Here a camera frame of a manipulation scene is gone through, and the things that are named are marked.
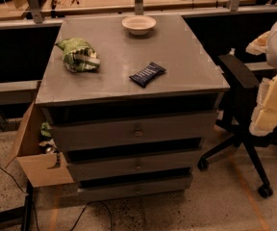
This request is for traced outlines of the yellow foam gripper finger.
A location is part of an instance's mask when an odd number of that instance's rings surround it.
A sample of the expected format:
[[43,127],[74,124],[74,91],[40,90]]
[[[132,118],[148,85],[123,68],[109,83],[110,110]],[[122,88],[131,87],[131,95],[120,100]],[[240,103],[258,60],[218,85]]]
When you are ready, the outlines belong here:
[[277,74],[272,79],[263,78],[256,103],[249,131],[254,136],[263,137],[272,133],[277,126]]
[[250,42],[247,47],[245,48],[245,51],[252,55],[261,55],[266,52],[266,46],[267,46],[267,39],[269,36],[269,32],[265,32],[258,36],[256,39],[254,39],[252,42]]

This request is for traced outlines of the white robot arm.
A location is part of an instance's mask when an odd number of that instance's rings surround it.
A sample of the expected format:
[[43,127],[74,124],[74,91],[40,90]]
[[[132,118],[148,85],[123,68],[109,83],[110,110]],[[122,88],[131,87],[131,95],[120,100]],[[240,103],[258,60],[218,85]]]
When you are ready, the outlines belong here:
[[[265,53],[267,64],[277,69],[277,21],[269,31],[250,42],[246,52],[252,55]],[[277,74],[271,79],[263,78],[260,83],[249,131],[254,136],[263,137],[272,133],[276,126]]]

